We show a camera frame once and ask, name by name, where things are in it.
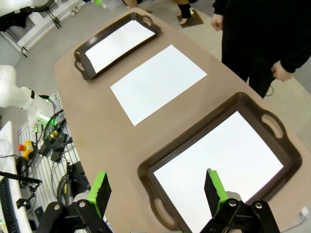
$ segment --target brown tray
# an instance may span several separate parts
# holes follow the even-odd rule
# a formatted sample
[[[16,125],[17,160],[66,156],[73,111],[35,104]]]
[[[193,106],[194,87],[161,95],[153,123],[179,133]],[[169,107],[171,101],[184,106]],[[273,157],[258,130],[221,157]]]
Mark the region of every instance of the brown tray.
[[[112,34],[114,31],[125,25],[131,20],[136,20],[138,23],[140,23],[145,28],[149,29],[150,31],[154,32],[155,34],[148,39],[144,40],[140,44],[136,45],[135,47],[131,48],[128,52],[124,53],[120,57],[118,57],[116,60],[114,60],[111,64],[104,67],[101,71],[98,73],[95,72],[90,60],[86,56],[86,51],[88,51],[91,47],[95,46],[97,43],[105,39],[107,36]],[[133,52],[134,50],[138,49],[142,45],[146,44],[148,41],[155,38],[161,31],[161,28],[157,25],[155,25],[152,21],[152,19],[149,16],[141,16],[137,13],[130,13],[123,18],[119,19],[118,21],[114,22],[113,24],[109,25],[99,33],[97,33],[94,37],[89,39],[87,42],[85,42],[83,45],[81,45],[79,48],[77,48],[74,52],[75,57],[75,67],[81,72],[83,78],[85,80],[90,80],[98,77],[100,74],[102,74],[104,71],[109,69],[111,66],[113,66],[115,63],[120,61],[122,58]]]
[[[248,204],[254,200],[269,201],[300,168],[302,164],[301,156],[287,137],[286,130],[281,121],[273,113],[259,107],[245,93],[237,93],[138,167],[138,176],[149,195],[152,211],[163,226],[169,230],[182,230],[185,233],[191,232],[156,179],[154,172],[200,140],[236,111],[260,135],[284,166],[247,202]],[[271,117],[275,124],[278,124],[282,131],[282,137],[276,137],[271,127],[262,121],[263,115]],[[174,220],[173,224],[169,223],[163,217],[163,214],[158,211],[155,204],[156,199],[162,201],[164,209]]]

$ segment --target hand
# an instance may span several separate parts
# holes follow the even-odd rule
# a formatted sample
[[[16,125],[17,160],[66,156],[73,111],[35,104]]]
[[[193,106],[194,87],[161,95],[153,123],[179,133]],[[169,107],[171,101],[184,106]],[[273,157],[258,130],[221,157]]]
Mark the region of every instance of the hand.
[[[272,68],[271,68],[271,71],[273,72],[273,77],[278,79],[278,80],[281,80],[282,82],[284,81],[287,81],[288,79],[290,79],[293,74],[292,73],[289,73],[287,72],[281,65],[281,62],[278,61],[276,62]]]
[[[224,16],[214,14],[212,17],[211,25],[214,27],[216,31],[223,29],[223,20]]]

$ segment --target screw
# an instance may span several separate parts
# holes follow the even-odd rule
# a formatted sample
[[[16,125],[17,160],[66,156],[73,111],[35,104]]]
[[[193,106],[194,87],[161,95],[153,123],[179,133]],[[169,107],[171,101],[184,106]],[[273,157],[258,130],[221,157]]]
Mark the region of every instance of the screw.
[[[230,206],[236,206],[237,203],[236,203],[235,200],[230,200],[230,201],[229,201],[229,205],[230,205]]]
[[[84,202],[80,202],[79,206],[82,208],[82,207],[85,207],[85,203]]]
[[[261,209],[262,208],[262,204],[260,202],[257,202],[255,204],[255,206],[256,206],[257,209]]]

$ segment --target keyboard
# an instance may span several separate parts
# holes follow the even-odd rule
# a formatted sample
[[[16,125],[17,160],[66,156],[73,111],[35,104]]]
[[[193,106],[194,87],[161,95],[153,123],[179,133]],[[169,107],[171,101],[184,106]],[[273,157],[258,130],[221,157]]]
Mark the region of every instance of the keyboard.
[[[0,201],[8,233],[20,233],[10,195],[9,180],[7,178],[3,178],[0,181]]]

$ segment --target shoe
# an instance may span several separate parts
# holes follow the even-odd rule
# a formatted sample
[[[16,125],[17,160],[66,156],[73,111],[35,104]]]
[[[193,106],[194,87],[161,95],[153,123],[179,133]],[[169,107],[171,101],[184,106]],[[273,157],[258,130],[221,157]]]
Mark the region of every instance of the shoe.
[[[179,22],[179,25],[184,25],[187,22],[187,18],[182,18],[181,21]]]

